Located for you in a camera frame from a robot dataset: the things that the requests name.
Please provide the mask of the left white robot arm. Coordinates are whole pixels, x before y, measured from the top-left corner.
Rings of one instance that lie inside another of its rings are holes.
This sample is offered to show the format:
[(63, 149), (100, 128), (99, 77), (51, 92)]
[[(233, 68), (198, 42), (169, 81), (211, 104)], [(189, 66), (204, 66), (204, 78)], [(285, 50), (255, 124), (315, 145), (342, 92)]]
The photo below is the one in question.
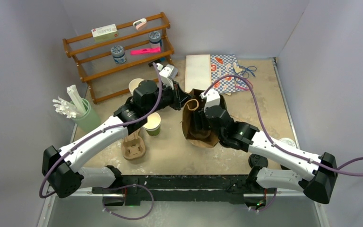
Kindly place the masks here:
[(47, 198), (57, 194), (66, 198), (83, 187), (103, 187), (109, 193), (119, 192), (122, 180), (118, 178), (120, 172), (115, 167), (84, 168), (84, 164), (109, 145), (140, 129), (147, 123), (150, 114), (168, 106), (179, 111), (191, 99), (192, 96), (183, 91), (176, 81), (169, 86), (144, 80), (133, 91), (133, 96), (102, 125), (60, 149), (54, 146), (45, 149), (42, 162), (44, 179), (40, 188), (49, 183), (53, 192), (44, 195), (39, 191), (39, 196)]

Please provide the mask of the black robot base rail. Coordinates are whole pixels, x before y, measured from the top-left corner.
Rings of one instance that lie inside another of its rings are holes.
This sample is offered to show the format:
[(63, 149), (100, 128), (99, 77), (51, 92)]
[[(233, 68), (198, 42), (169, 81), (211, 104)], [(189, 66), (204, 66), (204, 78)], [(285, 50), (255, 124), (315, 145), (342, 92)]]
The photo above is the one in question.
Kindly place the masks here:
[(142, 201), (228, 202), (256, 206), (276, 192), (264, 189), (248, 175), (123, 175), (109, 188), (94, 187), (93, 194), (123, 194), (125, 205)]

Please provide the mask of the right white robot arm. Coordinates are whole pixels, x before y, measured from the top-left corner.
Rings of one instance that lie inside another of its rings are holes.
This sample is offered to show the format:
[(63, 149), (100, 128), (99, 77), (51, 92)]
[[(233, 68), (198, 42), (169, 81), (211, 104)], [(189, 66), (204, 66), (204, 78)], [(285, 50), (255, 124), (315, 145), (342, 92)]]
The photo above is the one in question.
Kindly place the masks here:
[(337, 166), (334, 155), (328, 152), (317, 155), (288, 146), (256, 126), (235, 121), (219, 105), (195, 110), (192, 116), (193, 125), (213, 132), (222, 146), (260, 155), (286, 167), (285, 170), (256, 167), (255, 174), (246, 180), (251, 192), (284, 188), (303, 192), (309, 199), (322, 204), (330, 202), (338, 177), (331, 171)]

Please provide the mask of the green paper bag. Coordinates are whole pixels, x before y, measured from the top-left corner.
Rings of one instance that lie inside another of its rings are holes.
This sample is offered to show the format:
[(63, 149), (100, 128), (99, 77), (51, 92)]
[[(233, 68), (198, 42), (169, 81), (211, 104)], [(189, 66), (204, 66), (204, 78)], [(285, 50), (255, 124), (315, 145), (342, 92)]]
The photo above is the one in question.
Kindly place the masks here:
[(204, 109), (206, 101), (201, 98), (202, 90), (192, 89), (192, 99), (182, 110), (182, 132), (187, 141), (200, 148), (213, 148), (219, 143), (215, 132), (211, 131)]

